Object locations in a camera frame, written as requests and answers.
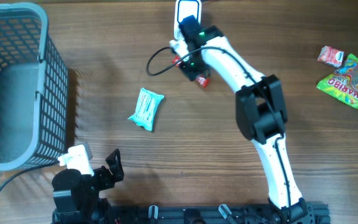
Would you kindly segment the red stick packet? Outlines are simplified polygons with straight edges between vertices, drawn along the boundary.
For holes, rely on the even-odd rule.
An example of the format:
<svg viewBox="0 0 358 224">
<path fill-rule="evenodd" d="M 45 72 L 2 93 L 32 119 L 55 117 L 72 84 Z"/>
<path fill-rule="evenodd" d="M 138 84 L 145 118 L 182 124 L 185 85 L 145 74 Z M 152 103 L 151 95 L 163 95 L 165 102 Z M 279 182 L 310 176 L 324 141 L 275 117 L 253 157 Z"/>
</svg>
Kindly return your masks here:
<svg viewBox="0 0 358 224">
<path fill-rule="evenodd" d="M 194 65 L 194 63 L 181 61 L 175 66 L 178 67 L 191 82 L 196 82 L 201 88 L 206 89 L 210 81 L 210 71 L 199 72 L 193 70 L 192 65 Z"/>
</svg>

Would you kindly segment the teal tissue packet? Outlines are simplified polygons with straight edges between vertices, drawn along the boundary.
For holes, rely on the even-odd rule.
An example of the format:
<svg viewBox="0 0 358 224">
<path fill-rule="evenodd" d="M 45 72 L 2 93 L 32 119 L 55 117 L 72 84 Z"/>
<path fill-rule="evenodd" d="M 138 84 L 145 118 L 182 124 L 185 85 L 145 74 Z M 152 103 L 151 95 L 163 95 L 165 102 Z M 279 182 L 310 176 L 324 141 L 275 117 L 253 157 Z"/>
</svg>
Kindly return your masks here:
<svg viewBox="0 0 358 224">
<path fill-rule="evenodd" d="M 142 126 L 144 129 L 152 131 L 158 106 L 164 98 L 163 95 L 141 88 L 135 112 L 128 117 L 128 120 L 135 122 L 137 126 Z"/>
</svg>

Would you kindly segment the small red white box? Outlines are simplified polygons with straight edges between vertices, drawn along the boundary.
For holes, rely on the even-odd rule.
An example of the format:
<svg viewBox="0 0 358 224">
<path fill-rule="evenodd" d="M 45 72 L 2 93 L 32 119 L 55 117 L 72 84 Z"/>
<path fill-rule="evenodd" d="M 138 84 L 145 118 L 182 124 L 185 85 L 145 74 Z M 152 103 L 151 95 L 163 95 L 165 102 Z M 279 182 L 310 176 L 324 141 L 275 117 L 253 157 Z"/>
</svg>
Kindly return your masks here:
<svg viewBox="0 0 358 224">
<path fill-rule="evenodd" d="M 326 45 L 321 49 L 317 61 L 338 68 L 342 65 L 343 58 L 343 51 Z"/>
</svg>

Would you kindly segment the Haribo gummy candy bag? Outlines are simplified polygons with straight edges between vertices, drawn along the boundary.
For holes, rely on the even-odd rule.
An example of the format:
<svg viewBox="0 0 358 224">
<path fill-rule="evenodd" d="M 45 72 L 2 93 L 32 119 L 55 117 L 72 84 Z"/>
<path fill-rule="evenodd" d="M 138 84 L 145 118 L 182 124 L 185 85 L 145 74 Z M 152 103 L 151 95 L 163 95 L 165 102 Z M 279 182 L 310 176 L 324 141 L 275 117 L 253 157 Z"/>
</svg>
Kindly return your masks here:
<svg viewBox="0 0 358 224">
<path fill-rule="evenodd" d="M 349 54 L 338 69 L 319 81 L 316 88 L 358 109 L 358 58 Z"/>
</svg>

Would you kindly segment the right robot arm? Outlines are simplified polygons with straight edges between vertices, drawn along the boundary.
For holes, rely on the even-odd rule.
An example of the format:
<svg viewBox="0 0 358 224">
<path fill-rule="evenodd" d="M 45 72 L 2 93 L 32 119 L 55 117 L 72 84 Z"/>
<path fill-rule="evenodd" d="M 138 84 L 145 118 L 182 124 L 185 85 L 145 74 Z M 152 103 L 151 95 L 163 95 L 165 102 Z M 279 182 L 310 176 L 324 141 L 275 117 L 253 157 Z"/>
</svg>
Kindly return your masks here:
<svg viewBox="0 0 358 224">
<path fill-rule="evenodd" d="M 307 214 L 286 148 L 288 121 L 282 84 L 275 75 L 252 68 L 215 26 L 203 28 L 194 16 L 182 19 L 178 28 L 184 46 L 178 54 L 184 66 L 203 72 L 215 70 L 235 94 L 236 123 L 255 146 L 268 183 L 268 199 L 281 223 L 292 223 Z"/>
</svg>

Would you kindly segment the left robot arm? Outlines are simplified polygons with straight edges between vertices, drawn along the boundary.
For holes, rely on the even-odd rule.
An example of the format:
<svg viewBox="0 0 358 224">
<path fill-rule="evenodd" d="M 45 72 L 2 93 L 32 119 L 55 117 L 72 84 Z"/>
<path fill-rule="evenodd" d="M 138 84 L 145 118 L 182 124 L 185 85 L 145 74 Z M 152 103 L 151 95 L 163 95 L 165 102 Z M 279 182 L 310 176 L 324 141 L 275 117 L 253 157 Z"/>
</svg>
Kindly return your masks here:
<svg viewBox="0 0 358 224">
<path fill-rule="evenodd" d="M 99 197 L 100 191 L 112 189 L 124 179 L 120 151 L 115 149 L 106 162 L 108 166 L 95 169 L 94 175 L 65 169 L 53 178 L 56 209 L 52 213 L 52 223 L 120 224 L 108 200 Z"/>
</svg>

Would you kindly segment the white barcode scanner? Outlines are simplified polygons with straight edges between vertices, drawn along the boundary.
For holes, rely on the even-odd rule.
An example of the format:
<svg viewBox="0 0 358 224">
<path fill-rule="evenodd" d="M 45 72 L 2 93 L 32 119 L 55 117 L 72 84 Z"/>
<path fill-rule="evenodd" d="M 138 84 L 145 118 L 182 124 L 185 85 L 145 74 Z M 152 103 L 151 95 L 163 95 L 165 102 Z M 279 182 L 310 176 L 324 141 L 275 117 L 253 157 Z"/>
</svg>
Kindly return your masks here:
<svg viewBox="0 0 358 224">
<path fill-rule="evenodd" d="M 201 0 L 176 0 L 175 2 L 175 16 L 174 16 L 174 30 L 173 35 L 175 40 L 183 38 L 179 24 L 184 18 L 194 16 L 198 23 L 201 23 Z"/>
</svg>

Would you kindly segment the grey plastic shopping basket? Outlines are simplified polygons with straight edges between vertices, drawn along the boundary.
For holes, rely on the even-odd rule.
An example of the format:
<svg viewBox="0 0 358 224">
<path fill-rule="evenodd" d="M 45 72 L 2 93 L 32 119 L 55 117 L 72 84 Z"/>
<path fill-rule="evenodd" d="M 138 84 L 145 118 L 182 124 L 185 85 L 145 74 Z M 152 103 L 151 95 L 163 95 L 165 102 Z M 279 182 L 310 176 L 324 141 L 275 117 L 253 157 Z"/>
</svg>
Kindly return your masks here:
<svg viewBox="0 0 358 224">
<path fill-rule="evenodd" d="M 0 171 L 52 164 L 66 151 L 69 76 L 48 17 L 0 4 Z"/>
</svg>

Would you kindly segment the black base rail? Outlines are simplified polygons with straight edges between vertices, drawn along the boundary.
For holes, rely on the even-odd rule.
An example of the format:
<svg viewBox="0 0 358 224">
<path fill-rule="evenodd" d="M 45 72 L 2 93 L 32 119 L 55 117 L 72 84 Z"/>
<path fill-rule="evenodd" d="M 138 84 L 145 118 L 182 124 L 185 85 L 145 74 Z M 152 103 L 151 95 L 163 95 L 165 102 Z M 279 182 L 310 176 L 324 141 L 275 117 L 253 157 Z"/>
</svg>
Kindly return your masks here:
<svg viewBox="0 0 358 224">
<path fill-rule="evenodd" d="M 267 204 L 215 207 L 113 207 L 113 223 L 281 223 Z"/>
</svg>

